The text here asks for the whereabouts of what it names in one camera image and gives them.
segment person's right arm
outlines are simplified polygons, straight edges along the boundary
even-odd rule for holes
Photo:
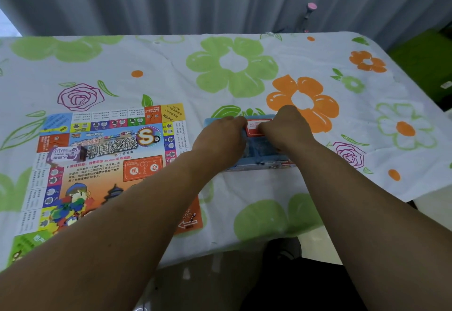
[[[318,143],[295,107],[281,108],[274,120],[262,123],[260,129],[302,173],[367,308],[452,308],[451,231]]]

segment purple rose print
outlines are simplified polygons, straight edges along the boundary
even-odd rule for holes
[[[104,100],[105,98],[98,88],[86,84],[68,87],[58,96],[58,104],[63,104],[71,111],[86,111]]]
[[[350,143],[335,142],[333,144],[336,153],[344,158],[354,168],[361,168],[364,166],[364,155],[366,152]]]

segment forearm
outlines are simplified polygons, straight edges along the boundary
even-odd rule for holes
[[[181,155],[4,271],[0,303],[132,309],[184,211],[215,173],[195,153]],[[50,294],[37,289],[43,282],[51,282]]]
[[[289,156],[368,308],[445,307],[452,283],[451,232],[321,144],[294,148]]]

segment tablecloth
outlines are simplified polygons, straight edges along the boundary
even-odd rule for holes
[[[181,102],[193,141],[205,118],[292,104],[317,141],[403,201],[452,182],[449,121],[356,33],[2,38],[0,86],[0,268],[39,128],[68,110]],[[199,199],[204,227],[175,236],[161,265],[321,225],[296,168],[221,173]]]

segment white arrow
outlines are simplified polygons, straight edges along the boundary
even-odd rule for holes
[[[182,229],[185,229],[185,227],[187,226],[187,225],[190,225],[190,224],[197,224],[197,222],[198,222],[198,220],[194,220],[194,221],[188,221],[188,222],[184,222],[184,221],[182,221],[179,225],[178,225],[178,227],[179,228],[182,228]]]

